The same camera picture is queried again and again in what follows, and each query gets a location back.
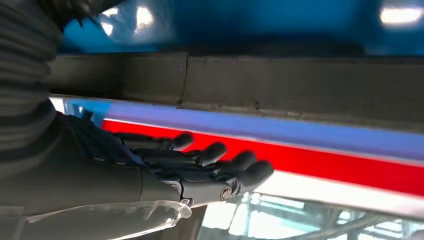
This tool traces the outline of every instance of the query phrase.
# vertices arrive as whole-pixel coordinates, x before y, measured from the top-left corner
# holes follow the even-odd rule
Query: blue surface
[[[92,102],[92,101],[84,101],[73,103],[72,100],[63,100],[63,108],[64,113],[67,115],[74,115],[78,118],[81,118],[85,111],[93,112],[94,114],[91,117],[91,121],[97,127],[101,128],[103,124],[103,120],[105,119],[106,113],[109,110],[110,103],[108,102]]]
[[[156,52],[169,46],[324,39],[357,43],[369,55],[418,55],[424,53],[422,20],[390,27],[380,14],[383,8],[422,6],[423,0],[127,0],[118,14],[100,15],[102,24],[113,26],[109,36],[89,21],[84,28],[73,22],[61,50]]]
[[[118,120],[424,161],[424,135],[412,133],[175,109],[141,103],[85,99],[74,99],[71,103],[105,115],[106,118]]]

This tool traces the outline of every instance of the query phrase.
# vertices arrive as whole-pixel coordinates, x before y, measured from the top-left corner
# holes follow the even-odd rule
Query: plastic sheet
[[[0,239],[124,240],[171,228],[192,211],[174,201],[144,201],[78,206],[33,216],[0,211]]]
[[[172,35],[169,0],[129,0],[99,15],[104,33],[121,46],[166,42]]]

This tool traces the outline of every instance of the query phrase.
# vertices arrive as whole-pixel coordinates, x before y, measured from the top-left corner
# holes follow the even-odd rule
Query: white stripe
[[[424,216],[424,197],[276,171],[256,192],[378,212]]]

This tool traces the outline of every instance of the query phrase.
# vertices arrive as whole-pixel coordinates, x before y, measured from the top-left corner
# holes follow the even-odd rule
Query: robotic hand
[[[118,2],[0,1],[0,240],[127,239],[273,173],[251,152],[218,161],[220,143],[183,153],[190,135],[112,134],[54,111],[43,78],[62,30]]]

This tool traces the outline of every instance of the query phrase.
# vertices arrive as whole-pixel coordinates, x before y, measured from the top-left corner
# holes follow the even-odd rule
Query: red stripe
[[[138,124],[104,121],[103,128],[111,132],[126,132],[152,137],[176,137],[183,131]],[[336,153],[233,139],[212,134],[193,133],[194,144],[187,149],[204,149],[214,142],[227,146],[226,159],[251,150],[258,159],[272,162],[276,170],[320,177],[330,180],[376,187],[424,197],[424,167],[374,160]]]

